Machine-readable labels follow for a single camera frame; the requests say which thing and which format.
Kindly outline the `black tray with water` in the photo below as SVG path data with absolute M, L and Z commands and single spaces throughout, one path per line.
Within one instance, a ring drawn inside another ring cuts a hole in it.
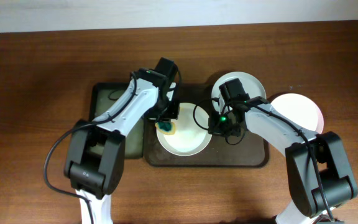
M 126 90 L 125 83 L 97 83 L 92 89 L 88 119 L 92 121 L 95 117 L 103 114 Z M 125 159 L 143 158 L 144 120 L 141 118 L 136 122 L 126 137 Z

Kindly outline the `grey plate with red stain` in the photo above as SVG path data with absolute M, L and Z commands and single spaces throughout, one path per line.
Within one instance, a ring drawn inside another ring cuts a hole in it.
M 244 91 L 250 96 L 250 98 L 254 98 L 256 96 L 266 98 L 265 88 L 263 87 L 261 82 L 256 79 L 256 77 L 246 72 L 229 72 L 218 78 L 218 80 L 213 85 L 211 97 L 219 98 L 218 103 L 215 101 L 212 102 L 215 111 L 220 113 L 223 108 L 223 99 L 219 90 L 219 86 L 236 78 L 240 80 Z

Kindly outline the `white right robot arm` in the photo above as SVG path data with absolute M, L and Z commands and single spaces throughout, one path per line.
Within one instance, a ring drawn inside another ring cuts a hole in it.
M 218 105 L 209 133 L 228 138 L 249 131 L 285 156 L 291 202 L 275 223 L 338 223 L 333 210 L 356 198 L 358 188 L 336 133 L 297 125 L 265 98 L 251 98 L 239 78 L 217 81 L 211 99 Z

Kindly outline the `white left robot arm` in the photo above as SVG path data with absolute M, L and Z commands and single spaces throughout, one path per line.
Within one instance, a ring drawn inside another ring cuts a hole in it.
M 165 124 L 178 118 L 178 74 L 167 58 L 154 69 L 131 72 L 127 89 L 110 108 L 69 131 L 63 174 L 80 200 L 82 223 L 112 223 L 111 195 L 123 174 L 126 138 L 140 119 Z

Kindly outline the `cream white plate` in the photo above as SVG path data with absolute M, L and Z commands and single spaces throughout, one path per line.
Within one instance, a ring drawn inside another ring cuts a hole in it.
M 176 156 L 193 156 L 209 144 L 212 135 L 201 129 L 193 119 L 195 104 L 180 103 L 178 119 L 174 119 L 175 132 L 165 134 L 156 130 L 157 139 L 162 147 Z

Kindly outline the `pink plate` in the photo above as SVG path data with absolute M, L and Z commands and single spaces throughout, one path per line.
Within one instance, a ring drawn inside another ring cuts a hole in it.
M 286 93 L 276 97 L 271 104 L 280 114 L 294 123 L 319 134 L 323 132 L 322 111 L 308 97 L 296 93 Z

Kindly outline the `yellow green sponge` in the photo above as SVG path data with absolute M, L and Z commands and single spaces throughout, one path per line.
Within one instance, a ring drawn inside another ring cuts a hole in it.
M 157 131 L 164 135 L 174 135 L 176 132 L 176 125 L 171 121 L 159 121 L 155 123 Z

